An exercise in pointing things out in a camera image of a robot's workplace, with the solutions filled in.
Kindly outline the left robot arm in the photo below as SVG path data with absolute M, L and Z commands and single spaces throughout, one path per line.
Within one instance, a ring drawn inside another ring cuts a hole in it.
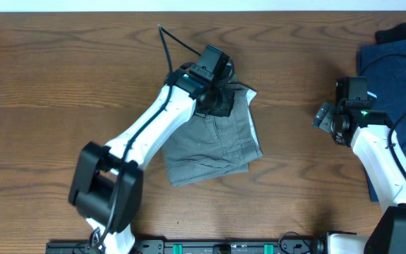
M 80 152 L 68 201 L 93 228 L 85 253 L 129 253 L 130 224 L 140 208 L 144 171 L 171 134 L 195 113 L 197 100 L 169 78 L 153 104 L 104 146 Z

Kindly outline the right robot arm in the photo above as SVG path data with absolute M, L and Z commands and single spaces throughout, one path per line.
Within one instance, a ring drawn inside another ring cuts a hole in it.
M 312 124 L 352 149 L 383 213 L 370 236 L 328 232 L 315 245 L 315 253 L 406 253 L 406 156 L 387 113 L 325 102 Z

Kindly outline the grey shorts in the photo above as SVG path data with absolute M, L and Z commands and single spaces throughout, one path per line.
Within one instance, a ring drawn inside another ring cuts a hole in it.
M 227 87 L 235 92 L 229 117 L 196 114 L 162 146 L 172 186 L 245 173 L 250 162 L 263 157 L 250 112 L 257 92 L 237 76 Z

